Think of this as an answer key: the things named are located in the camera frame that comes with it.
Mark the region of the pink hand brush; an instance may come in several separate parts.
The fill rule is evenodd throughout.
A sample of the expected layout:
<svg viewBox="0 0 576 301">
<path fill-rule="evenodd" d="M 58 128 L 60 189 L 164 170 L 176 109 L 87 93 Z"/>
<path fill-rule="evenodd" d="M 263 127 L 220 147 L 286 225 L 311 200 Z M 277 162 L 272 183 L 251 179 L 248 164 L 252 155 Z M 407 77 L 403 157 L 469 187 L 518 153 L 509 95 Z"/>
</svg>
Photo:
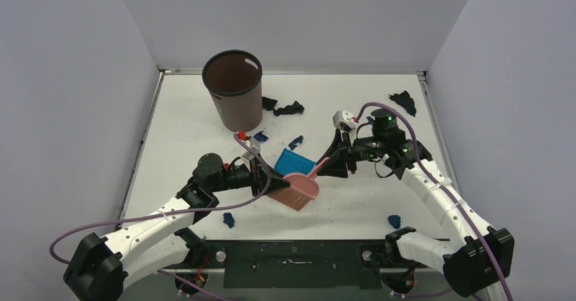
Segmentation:
<svg viewBox="0 0 576 301">
<path fill-rule="evenodd" d="M 290 209 L 301 211 L 310 201 L 314 200 L 320 192 L 320 186 L 316 182 L 319 171 L 329 160 L 322 159 L 308 174 L 290 173 L 283 177 L 289 182 L 289 187 L 282 188 L 268 194 L 268 197 Z"/>
</svg>

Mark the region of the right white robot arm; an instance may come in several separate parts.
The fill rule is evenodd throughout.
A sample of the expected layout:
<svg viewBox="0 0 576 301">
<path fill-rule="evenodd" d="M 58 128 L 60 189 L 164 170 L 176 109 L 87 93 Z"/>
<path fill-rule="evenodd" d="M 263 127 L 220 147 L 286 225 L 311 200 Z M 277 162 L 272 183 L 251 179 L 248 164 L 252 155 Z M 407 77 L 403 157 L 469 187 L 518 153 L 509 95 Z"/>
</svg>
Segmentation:
<svg viewBox="0 0 576 301">
<path fill-rule="evenodd" d="M 333 116 L 334 139 L 319 160 L 321 176 L 347 178 L 358 162 L 377 160 L 420 198 L 446 234 L 443 241 L 404 227 L 384 238 L 392 266 L 412 260 L 443 274 L 450 288 L 466 298 L 483 289 L 493 300 L 511 300 L 506 284 L 514 238 L 479 216 L 443 175 L 409 122 L 390 107 L 372 112 L 372 135 L 354 138 L 358 119 L 347 111 Z"/>
</svg>

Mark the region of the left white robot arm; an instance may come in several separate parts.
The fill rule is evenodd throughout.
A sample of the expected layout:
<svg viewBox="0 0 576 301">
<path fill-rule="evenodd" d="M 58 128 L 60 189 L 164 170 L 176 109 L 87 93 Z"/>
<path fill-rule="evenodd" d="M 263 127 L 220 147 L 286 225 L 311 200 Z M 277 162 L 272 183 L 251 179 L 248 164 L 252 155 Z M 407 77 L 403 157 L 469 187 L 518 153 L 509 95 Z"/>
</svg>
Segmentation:
<svg viewBox="0 0 576 301">
<path fill-rule="evenodd" d="M 85 236 L 63 281 L 79 300 L 117 300 L 131 284 L 159 269 L 201 262 L 199 238 L 189 227 L 219 204 L 215 193 L 251 188 L 258 195 L 289 186 L 280 173 L 256 159 L 226 166 L 219 155 L 205 154 L 187 184 L 149 219 L 102 237 Z"/>
</svg>

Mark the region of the blue plastic dustpan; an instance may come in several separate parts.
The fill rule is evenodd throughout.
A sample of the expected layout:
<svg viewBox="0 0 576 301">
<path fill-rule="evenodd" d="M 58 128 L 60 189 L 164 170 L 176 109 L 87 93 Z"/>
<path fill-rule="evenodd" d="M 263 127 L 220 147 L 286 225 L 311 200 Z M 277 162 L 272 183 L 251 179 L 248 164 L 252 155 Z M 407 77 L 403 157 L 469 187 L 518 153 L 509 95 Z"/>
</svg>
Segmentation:
<svg viewBox="0 0 576 301">
<path fill-rule="evenodd" d="M 315 164 L 315 161 L 285 148 L 278 157 L 274 169 L 282 175 L 288 175 L 290 173 L 307 175 L 314 168 Z"/>
</svg>

